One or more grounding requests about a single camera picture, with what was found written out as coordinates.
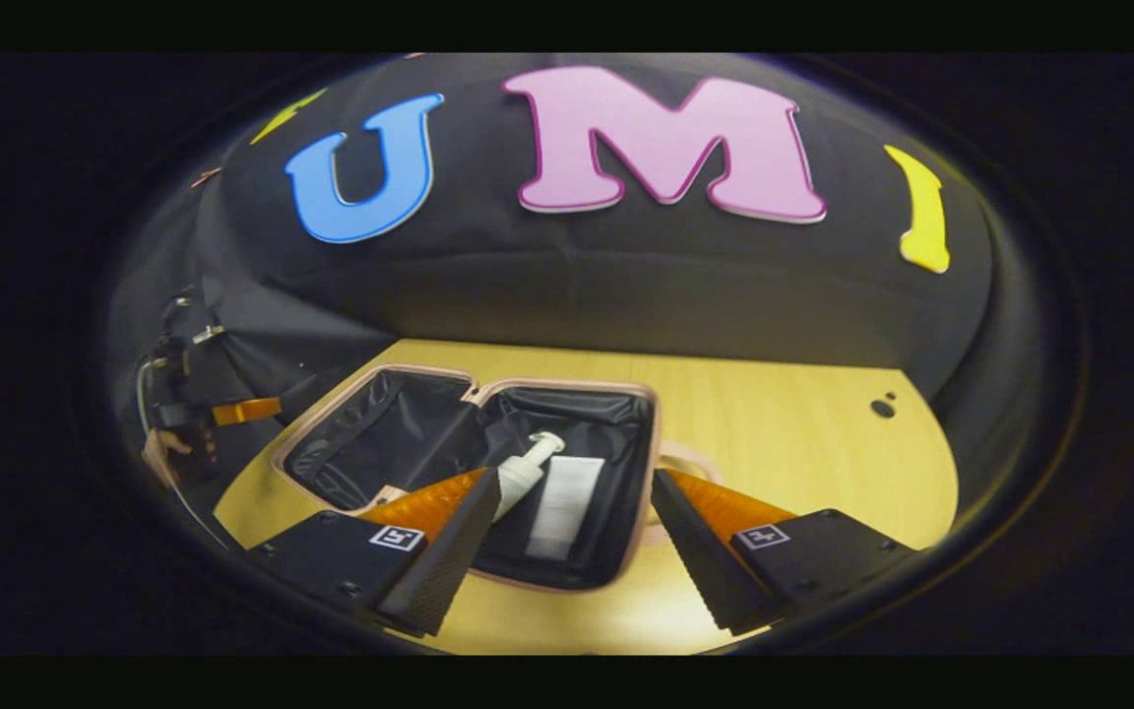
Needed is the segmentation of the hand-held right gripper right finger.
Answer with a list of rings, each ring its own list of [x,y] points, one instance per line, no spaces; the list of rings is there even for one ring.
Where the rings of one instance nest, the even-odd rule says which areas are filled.
[[[652,503],[717,627],[733,634],[822,611],[922,556],[845,510],[797,515],[675,470],[655,471]]]

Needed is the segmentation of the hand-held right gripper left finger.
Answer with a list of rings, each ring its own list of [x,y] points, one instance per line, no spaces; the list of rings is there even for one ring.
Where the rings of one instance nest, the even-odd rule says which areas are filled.
[[[321,510],[248,552],[312,602],[423,638],[440,632],[500,499],[498,472],[472,470],[358,515]]]

